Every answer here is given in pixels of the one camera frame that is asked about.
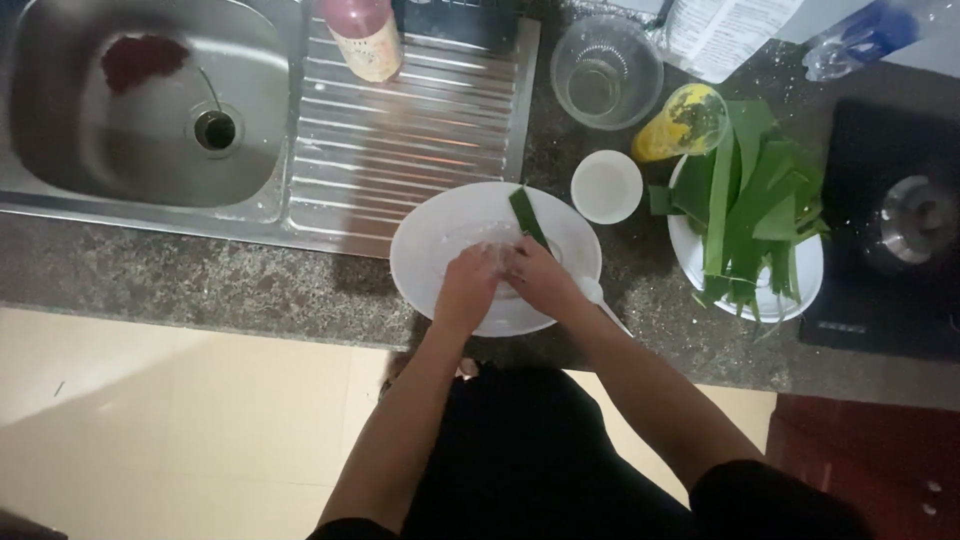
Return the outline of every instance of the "small white bowl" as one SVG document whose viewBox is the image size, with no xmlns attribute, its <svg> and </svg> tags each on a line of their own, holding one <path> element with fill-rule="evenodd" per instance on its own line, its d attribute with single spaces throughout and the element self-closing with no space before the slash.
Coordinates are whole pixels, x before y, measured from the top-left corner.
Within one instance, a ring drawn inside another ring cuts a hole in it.
<svg viewBox="0 0 960 540">
<path fill-rule="evenodd" d="M 570 182 L 573 206 L 586 219 L 610 225 L 627 219 L 643 198 L 643 177 L 630 157 L 613 150 L 587 156 Z"/>
</svg>

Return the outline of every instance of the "tiled floor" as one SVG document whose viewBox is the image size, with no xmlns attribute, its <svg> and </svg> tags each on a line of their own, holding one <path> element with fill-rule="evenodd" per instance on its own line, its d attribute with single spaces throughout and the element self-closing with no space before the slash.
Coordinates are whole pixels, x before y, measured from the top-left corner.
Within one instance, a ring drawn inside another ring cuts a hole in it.
<svg viewBox="0 0 960 540">
<path fill-rule="evenodd" d="M 71 538 L 302 538 L 386 353 L 0 309 L 0 506 Z M 685 501 L 593 374 L 617 450 Z M 701 387 L 761 449 L 776 395 Z"/>
</svg>

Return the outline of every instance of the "pink bottle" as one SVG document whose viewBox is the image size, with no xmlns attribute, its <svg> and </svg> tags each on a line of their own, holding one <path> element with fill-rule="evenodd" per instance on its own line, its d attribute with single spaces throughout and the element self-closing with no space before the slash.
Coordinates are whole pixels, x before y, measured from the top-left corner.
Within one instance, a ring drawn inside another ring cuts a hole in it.
<svg viewBox="0 0 960 540">
<path fill-rule="evenodd" d="M 372 83 L 393 77 L 403 62 L 390 0 L 314 0 L 347 66 Z"/>
</svg>

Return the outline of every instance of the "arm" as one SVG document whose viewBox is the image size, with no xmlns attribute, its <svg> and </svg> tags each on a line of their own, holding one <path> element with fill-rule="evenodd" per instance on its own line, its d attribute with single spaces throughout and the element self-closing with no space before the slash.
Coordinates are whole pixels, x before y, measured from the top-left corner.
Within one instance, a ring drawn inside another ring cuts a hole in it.
<svg viewBox="0 0 960 540">
<path fill-rule="evenodd" d="M 357 439 L 318 527 L 367 518 L 399 534 L 444 415 L 464 344 L 483 321 L 498 278 L 482 247 L 446 269 L 434 322 Z"/>
<path fill-rule="evenodd" d="M 715 465 L 763 459 L 696 386 L 587 300 L 536 241 L 525 237 L 509 266 L 510 285 L 531 306 L 564 326 L 586 353 L 613 404 L 687 491 Z"/>
</svg>

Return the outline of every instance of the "plate of pandan leaves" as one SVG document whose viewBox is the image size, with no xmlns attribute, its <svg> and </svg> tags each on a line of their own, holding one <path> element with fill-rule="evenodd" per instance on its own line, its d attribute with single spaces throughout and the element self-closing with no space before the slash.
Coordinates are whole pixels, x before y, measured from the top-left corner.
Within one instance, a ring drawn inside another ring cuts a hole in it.
<svg viewBox="0 0 960 540">
<path fill-rule="evenodd" d="M 779 323 L 800 315 L 823 284 L 824 176 L 766 102 L 731 101 L 727 110 L 729 130 L 714 150 L 682 157 L 669 186 L 649 186 L 651 211 L 667 216 L 702 306 Z"/>
</svg>

